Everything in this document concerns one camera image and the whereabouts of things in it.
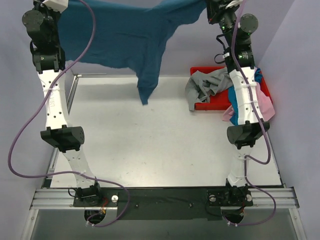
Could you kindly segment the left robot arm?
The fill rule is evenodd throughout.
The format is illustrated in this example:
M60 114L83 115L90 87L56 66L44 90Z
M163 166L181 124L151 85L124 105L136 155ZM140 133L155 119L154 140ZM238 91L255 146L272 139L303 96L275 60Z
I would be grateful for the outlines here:
M86 160L82 127L72 126L65 95L66 56L58 31L58 21L68 7L67 0L35 0L33 8L22 16L22 23L31 38L32 62L41 81L45 98L46 124L41 139L67 159L76 179L74 197L91 206L98 206L103 193Z

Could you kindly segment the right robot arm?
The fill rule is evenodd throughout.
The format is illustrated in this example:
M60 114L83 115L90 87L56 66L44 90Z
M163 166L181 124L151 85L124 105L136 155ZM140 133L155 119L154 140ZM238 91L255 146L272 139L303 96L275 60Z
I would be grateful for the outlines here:
M229 205L249 201L247 159L256 141L270 128L260 111L255 80L255 60L251 47L251 35L258 28L258 19L252 14L236 16L242 12L243 0L208 0L208 23L219 24L222 31L216 37L224 37L223 59L235 92L235 124L227 128L228 141L235 146L235 155L226 180L223 199Z

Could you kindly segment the dark teal t shirt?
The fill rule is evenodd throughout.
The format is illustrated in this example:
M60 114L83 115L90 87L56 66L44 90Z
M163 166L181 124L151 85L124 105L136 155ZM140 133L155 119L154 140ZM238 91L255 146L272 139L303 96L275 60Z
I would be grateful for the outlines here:
M59 40L67 61L134 71L146 105L159 82L167 41L179 26L196 22L205 7L203 0L164 0L150 8L71 0L58 21Z

